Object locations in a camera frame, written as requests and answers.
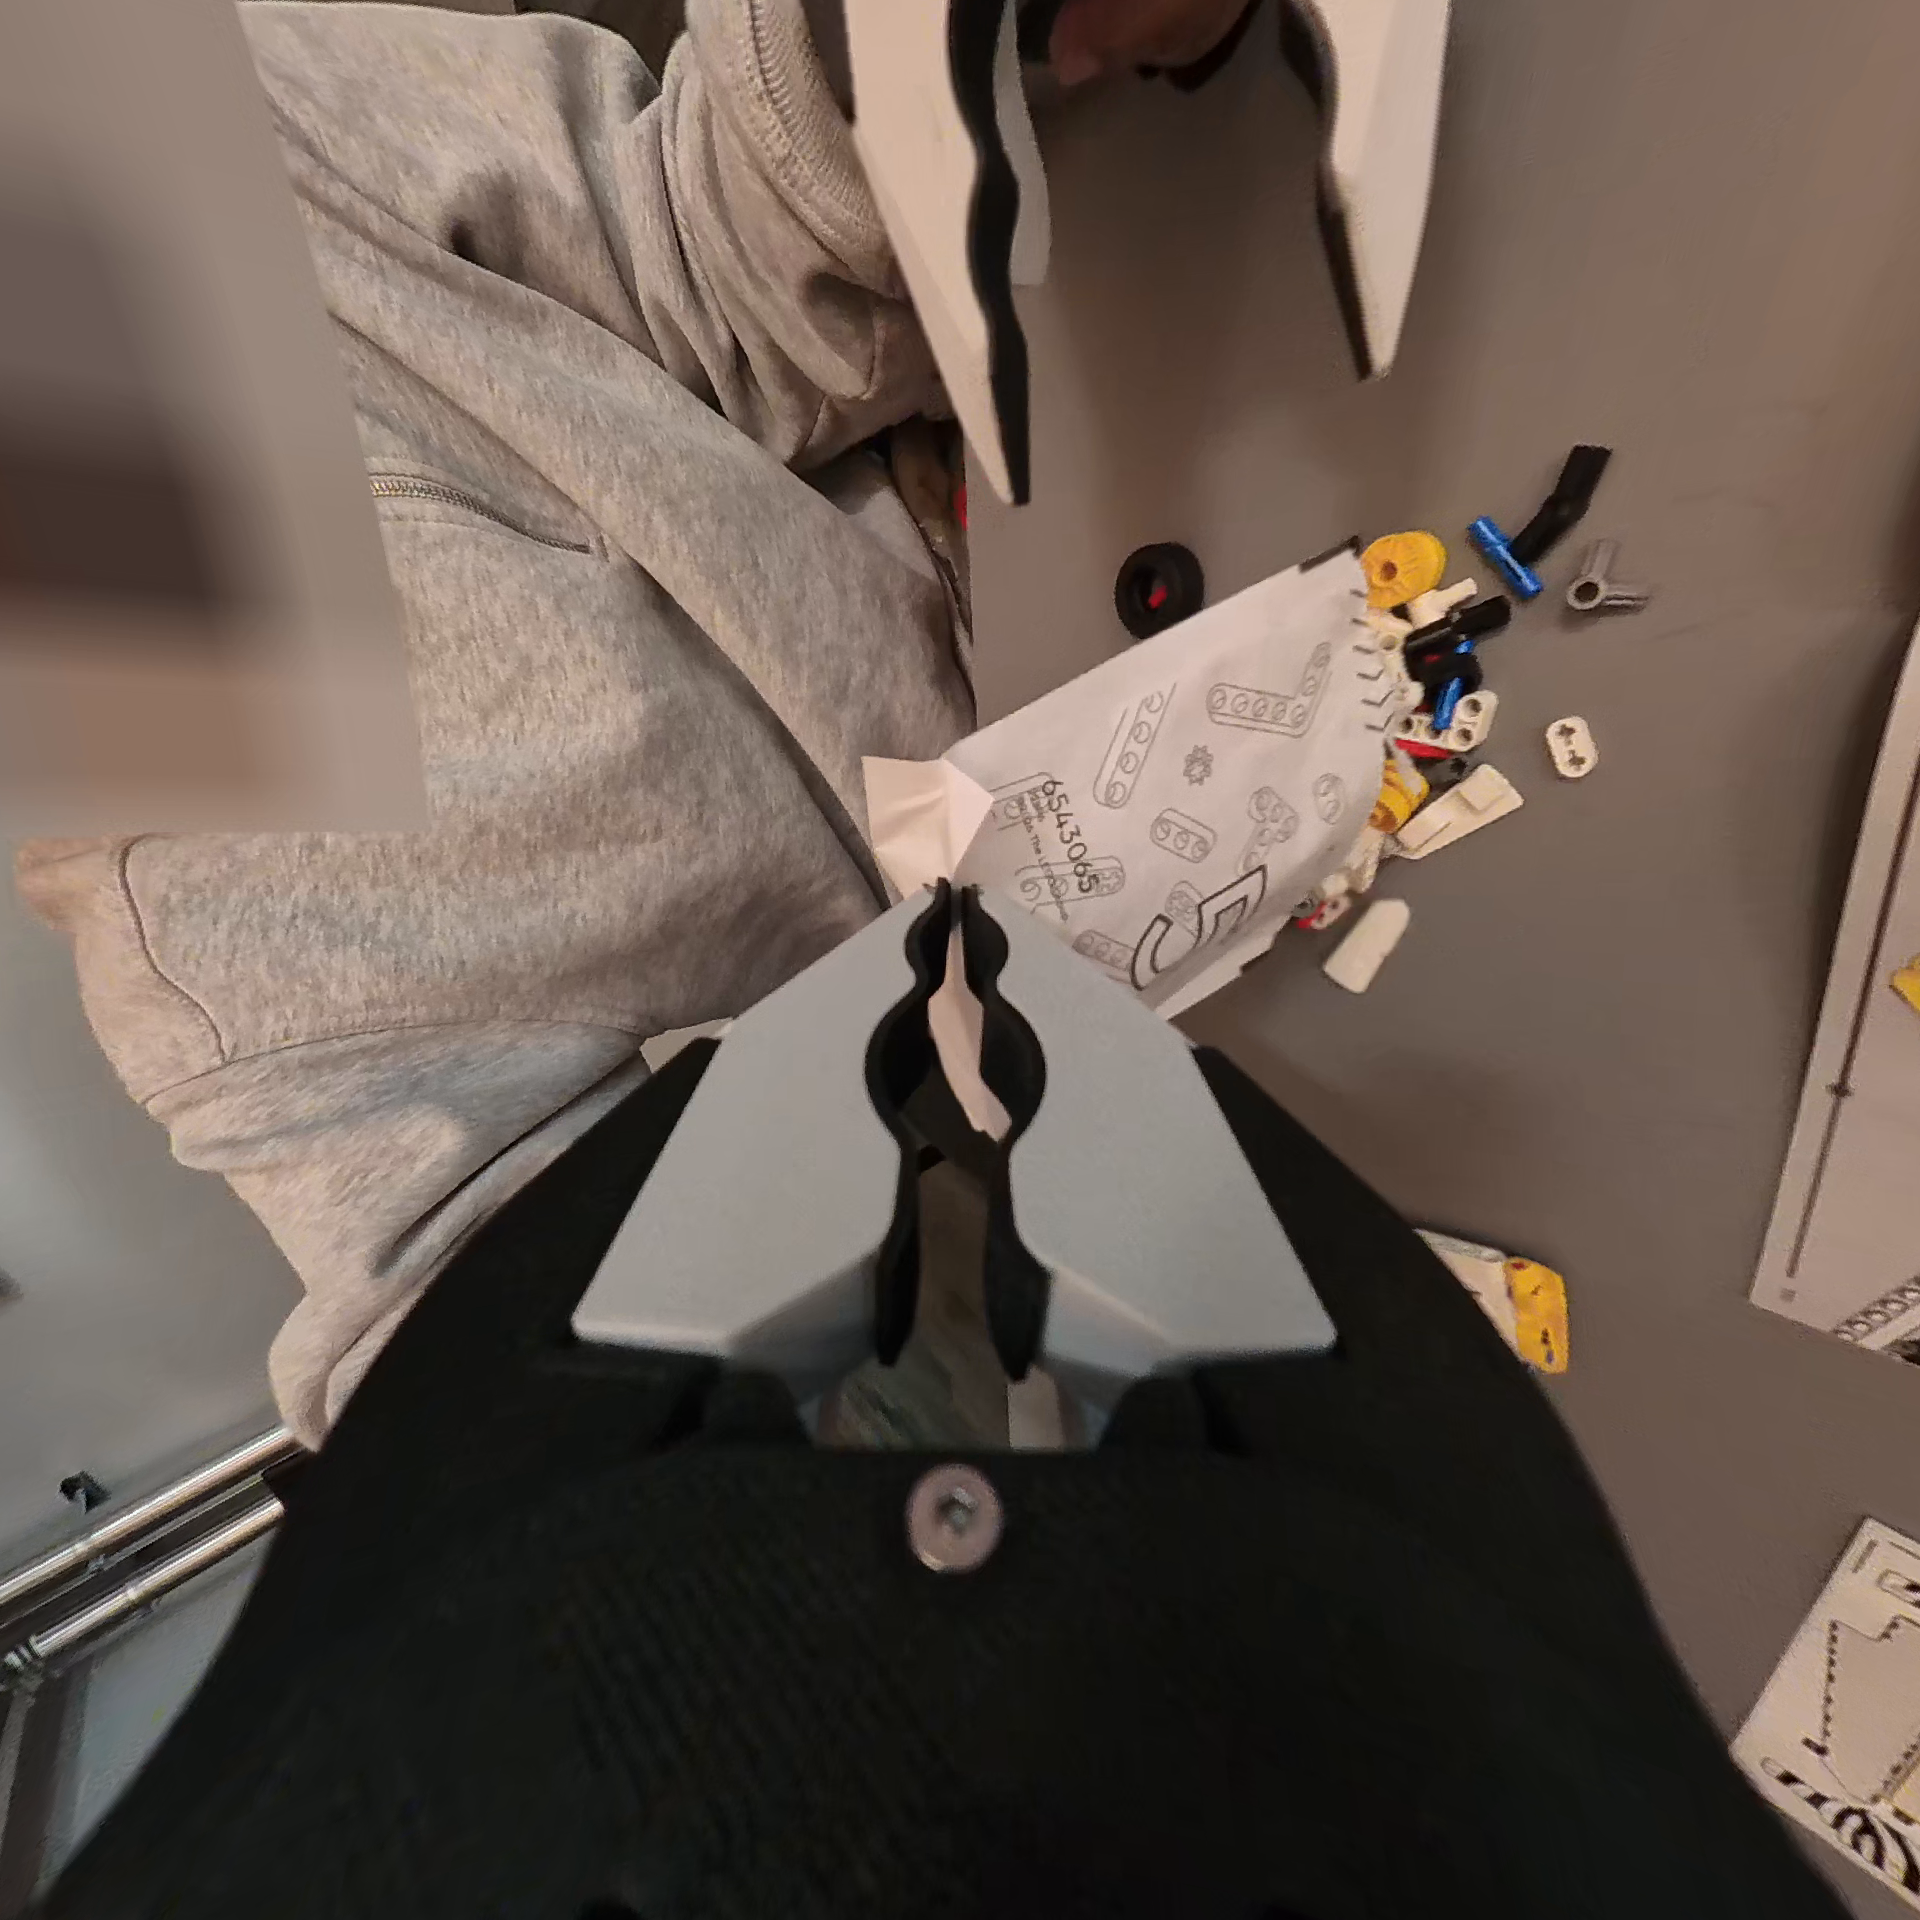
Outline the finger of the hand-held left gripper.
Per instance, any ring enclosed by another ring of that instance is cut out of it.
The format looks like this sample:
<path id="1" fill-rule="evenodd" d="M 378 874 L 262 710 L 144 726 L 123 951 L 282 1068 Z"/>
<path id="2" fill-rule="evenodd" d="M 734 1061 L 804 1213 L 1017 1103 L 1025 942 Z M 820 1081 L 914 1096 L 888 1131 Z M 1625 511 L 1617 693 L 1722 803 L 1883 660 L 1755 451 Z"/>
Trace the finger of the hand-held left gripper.
<path id="1" fill-rule="evenodd" d="M 846 2 L 852 131 L 982 480 L 1029 500 L 1029 357 L 1015 289 L 1050 253 L 1015 2 Z"/>
<path id="2" fill-rule="evenodd" d="M 1447 2 L 1284 2 L 1308 87 L 1313 212 L 1360 379 L 1390 371 L 1419 265 L 1447 56 Z"/>

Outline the person's left hand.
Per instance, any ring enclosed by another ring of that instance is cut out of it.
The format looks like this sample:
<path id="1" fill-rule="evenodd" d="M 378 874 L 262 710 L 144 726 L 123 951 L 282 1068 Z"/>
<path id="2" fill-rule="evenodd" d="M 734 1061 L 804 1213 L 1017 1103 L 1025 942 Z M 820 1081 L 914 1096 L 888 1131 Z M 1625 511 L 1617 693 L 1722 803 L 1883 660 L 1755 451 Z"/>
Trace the person's left hand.
<path id="1" fill-rule="evenodd" d="M 1082 85 L 1122 69 L 1184 72 L 1233 40 L 1249 2 L 1063 2 L 1045 36 L 1051 78 Z"/>

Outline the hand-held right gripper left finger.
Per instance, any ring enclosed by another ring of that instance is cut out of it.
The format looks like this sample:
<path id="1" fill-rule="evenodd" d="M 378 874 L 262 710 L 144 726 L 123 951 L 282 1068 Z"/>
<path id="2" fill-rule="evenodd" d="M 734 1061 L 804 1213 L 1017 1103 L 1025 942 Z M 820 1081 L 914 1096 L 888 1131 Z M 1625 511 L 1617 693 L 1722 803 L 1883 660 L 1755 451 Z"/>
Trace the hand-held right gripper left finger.
<path id="1" fill-rule="evenodd" d="M 599 1347 L 701 1356 L 797 1402 L 894 1363 L 920 1293 L 920 1135 L 948 974 L 940 879 L 732 1021 L 572 1314 Z"/>

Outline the pile of small lego pieces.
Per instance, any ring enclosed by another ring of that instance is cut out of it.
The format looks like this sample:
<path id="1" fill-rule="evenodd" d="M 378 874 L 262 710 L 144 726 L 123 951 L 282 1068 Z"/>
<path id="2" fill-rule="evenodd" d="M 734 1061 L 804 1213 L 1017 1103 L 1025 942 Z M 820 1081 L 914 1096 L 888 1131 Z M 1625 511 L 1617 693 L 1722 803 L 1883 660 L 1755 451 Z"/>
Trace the pile of small lego pieces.
<path id="1" fill-rule="evenodd" d="M 1301 931 L 1340 929 L 1321 972 L 1341 992 L 1364 994 L 1412 923 L 1404 899 L 1374 902 L 1382 874 L 1521 811 L 1516 779 L 1488 758 L 1502 707 L 1485 648 L 1542 606 L 1545 564 L 1589 514 L 1613 458 L 1607 443 L 1572 443 L 1521 524 L 1475 516 L 1466 543 L 1488 582 L 1456 572 L 1428 530 L 1391 531 L 1361 550 L 1360 664 L 1383 720 L 1379 775 L 1349 846 L 1292 913 Z"/>

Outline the chrome rail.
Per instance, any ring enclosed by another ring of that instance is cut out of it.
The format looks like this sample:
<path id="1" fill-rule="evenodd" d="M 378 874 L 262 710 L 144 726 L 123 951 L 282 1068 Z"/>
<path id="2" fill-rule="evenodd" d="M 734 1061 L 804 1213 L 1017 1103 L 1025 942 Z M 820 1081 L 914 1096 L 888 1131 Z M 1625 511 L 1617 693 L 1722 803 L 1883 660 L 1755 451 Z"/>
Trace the chrome rail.
<path id="1" fill-rule="evenodd" d="M 265 1541 L 305 1460 L 287 1429 L 258 1431 L 146 1494 L 98 1499 L 75 1531 L 4 1565 L 4 1694 L 36 1685 Z"/>

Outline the printed sticker sheet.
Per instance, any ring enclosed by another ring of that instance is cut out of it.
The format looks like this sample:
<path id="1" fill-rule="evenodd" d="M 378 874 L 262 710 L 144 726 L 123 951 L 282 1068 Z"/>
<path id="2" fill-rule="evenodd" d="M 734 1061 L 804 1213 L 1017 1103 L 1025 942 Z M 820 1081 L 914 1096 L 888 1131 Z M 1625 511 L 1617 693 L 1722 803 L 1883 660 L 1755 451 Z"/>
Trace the printed sticker sheet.
<path id="1" fill-rule="evenodd" d="M 1863 1518 L 1731 1756 L 1833 1860 L 1918 1909 L 1918 1544 Z"/>

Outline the open instruction booklet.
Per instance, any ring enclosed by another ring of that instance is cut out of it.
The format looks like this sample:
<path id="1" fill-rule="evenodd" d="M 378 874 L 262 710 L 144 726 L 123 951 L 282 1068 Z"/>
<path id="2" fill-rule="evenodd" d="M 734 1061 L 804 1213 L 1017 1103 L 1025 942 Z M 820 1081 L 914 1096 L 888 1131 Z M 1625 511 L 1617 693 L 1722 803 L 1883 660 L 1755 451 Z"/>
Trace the open instruction booklet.
<path id="1" fill-rule="evenodd" d="M 1918 1362 L 1918 639 L 1883 717 L 1747 1297 Z"/>

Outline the person's left forearm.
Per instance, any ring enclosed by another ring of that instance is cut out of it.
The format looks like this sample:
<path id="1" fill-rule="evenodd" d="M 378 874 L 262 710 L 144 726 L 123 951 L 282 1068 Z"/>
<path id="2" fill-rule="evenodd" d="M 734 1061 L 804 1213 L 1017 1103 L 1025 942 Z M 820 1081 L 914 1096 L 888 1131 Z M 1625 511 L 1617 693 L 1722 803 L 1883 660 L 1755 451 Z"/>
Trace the person's left forearm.
<path id="1" fill-rule="evenodd" d="M 794 468 L 955 412 L 805 4 L 687 4 L 662 84 L 685 277 L 721 412 Z"/>

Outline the black lego tire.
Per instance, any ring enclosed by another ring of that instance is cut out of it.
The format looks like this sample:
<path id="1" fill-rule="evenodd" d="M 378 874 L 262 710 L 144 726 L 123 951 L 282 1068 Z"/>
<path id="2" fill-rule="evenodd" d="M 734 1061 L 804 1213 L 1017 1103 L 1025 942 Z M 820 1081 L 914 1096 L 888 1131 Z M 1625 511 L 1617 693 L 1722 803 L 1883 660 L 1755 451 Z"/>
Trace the black lego tire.
<path id="1" fill-rule="evenodd" d="M 1118 565 L 1116 617 L 1136 641 L 1156 637 L 1205 606 L 1205 578 L 1197 556 L 1181 542 L 1141 543 Z"/>

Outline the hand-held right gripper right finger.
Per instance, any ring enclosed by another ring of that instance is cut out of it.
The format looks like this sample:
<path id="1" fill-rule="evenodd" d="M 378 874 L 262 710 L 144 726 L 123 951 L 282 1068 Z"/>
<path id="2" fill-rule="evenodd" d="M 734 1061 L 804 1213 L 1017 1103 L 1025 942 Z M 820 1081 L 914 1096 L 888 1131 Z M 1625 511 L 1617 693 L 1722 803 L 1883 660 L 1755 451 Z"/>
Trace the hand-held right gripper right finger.
<path id="1" fill-rule="evenodd" d="M 963 889 L 977 1073 L 1006 1115 L 982 1301 L 1011 1380 L 1112 1407 L 1136 1382 L 1331 1349 L 1335 1329 L 1181 1033 Z"/>

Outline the white plastic bag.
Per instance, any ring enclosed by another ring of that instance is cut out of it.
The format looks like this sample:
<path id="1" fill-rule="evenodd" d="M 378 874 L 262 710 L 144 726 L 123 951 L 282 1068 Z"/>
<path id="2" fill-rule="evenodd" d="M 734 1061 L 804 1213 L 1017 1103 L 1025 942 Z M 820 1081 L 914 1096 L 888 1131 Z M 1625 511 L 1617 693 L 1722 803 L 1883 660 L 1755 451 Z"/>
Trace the white plastic bag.
<path id="1" fill-rule="evenodd" d="M 1356 851 L 1408 681 L 1352 542 L 1141 637 L 941 756 L 866 756 L 876 864 L 1019 908 L 1173 1019 Z"/>

